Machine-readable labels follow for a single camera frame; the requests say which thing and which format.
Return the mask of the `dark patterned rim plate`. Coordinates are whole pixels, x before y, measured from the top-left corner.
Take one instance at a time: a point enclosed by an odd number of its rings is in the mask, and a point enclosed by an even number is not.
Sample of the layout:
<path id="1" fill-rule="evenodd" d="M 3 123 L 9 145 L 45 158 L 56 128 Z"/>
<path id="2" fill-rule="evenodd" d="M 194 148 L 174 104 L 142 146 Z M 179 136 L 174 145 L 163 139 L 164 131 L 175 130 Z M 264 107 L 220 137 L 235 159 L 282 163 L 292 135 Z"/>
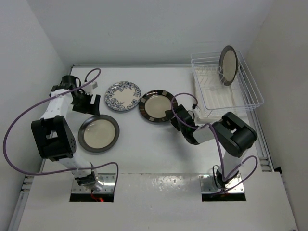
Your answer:
<path id="1" fill-rule="evenodd" d="M 139 111 L 148 121 L 163 123 L 165 111 L 171 109 L 173 95 L 166 90 L 152 90 L 144 94 L 139 102 Z"/>

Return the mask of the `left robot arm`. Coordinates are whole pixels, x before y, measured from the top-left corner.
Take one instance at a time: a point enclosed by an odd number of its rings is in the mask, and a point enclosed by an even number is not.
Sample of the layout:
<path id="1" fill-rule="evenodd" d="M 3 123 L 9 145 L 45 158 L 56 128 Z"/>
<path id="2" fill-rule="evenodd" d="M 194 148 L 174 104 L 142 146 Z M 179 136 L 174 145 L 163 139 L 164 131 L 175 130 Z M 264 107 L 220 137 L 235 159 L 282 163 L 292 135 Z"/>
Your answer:
<path id="1" fill-rule="evenodd" d="M 64 76 L 51 89 L 51 100 L 39 120 L 31 123 L 31 130 L 43 159 L 49 159 L 71 171 L 78 185 L 89 190 L 98 187 L 98 176 L 91 162 L 76 153 L 75 137 L 66 121 L 68 110 L 99 115 L 100 95 L 93 95 L 97 82 L 78 89 L 77 77 Z"/>

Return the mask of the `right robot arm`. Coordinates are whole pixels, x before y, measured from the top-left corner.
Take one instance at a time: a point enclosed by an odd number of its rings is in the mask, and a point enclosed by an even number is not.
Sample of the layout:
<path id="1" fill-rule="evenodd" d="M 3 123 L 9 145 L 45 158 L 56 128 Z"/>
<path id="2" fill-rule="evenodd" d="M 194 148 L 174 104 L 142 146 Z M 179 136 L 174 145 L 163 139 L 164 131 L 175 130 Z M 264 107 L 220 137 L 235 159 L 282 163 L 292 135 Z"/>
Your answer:
<path id="1" fill-rule="evenodd" d="M 165 114 L 189 144 L 199 145 L 215 139 L 220 166 L 213 171 L 213 182 L 217 189 L 225 189 L 226 184 L 238 174 L 245 153 L 257 140 L 257 133 L 232 112 L 204 127 L 195 124 L 183 105 L 166 110 Z"/>

